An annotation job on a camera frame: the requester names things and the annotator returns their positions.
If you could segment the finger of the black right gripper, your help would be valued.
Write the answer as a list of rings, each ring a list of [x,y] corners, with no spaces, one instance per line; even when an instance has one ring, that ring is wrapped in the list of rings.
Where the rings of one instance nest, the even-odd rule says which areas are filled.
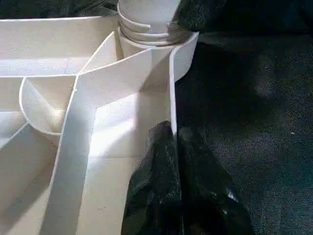
[[[229,0],[182,0],[176,23],[188,31],[218,31],[227,22]]]

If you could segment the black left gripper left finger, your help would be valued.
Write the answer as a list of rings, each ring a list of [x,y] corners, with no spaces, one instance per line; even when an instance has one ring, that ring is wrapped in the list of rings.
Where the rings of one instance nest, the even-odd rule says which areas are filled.
[[[121,233],[181,235],[181,185],[171,124],[150,129],[145,156],[129,180]]]

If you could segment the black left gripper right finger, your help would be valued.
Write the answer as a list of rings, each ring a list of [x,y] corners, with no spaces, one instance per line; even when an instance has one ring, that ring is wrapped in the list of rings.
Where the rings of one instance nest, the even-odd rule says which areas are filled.
[[[178,144],[185,234],[253,235],[236,185],[201,134],[182,127]]]

